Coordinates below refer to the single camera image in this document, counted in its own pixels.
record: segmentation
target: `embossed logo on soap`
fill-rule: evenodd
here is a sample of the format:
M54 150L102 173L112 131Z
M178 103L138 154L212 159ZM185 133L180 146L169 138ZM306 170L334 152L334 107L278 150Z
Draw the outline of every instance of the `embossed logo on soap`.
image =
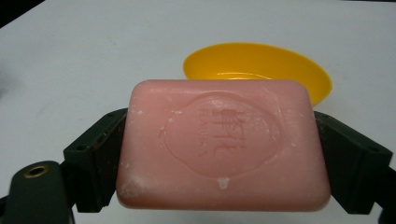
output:
M173 111L163 140L169 152L193 171L231 177L272 158L280 150L281 129L268 111L221 92Z

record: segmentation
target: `yellow plastic container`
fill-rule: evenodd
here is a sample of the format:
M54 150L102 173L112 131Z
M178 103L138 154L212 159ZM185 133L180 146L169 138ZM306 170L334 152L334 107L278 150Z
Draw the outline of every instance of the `yellow plastic container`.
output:
M189 79L292 79L303 84L313 105L332 90L316 63L287 49L256 43L224 43L199 49L184 61Z

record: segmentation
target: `soap bar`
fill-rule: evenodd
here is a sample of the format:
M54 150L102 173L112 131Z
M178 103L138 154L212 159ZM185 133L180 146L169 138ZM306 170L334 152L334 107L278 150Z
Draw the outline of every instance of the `soap bar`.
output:
M130 208L319 210L330 187L306 89L292 80L138 84L117 194Z

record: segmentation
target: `soap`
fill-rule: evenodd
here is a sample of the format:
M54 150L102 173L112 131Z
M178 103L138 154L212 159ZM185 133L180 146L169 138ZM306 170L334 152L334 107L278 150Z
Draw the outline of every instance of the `soap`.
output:
M129 208L315 211L330 187L309 95L292 80L147 80L120 154Z

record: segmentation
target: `white table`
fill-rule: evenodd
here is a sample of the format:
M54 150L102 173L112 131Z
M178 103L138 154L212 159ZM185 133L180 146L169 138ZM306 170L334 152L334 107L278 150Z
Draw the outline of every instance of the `white table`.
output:
M230 41L297 51L332 77L317 111L395 151L396 4L344 1L51 1L0 29L0 196L149 78L184 78L193 51ZM315 213L128 210L116 199L77 223L376 223L331 200Z

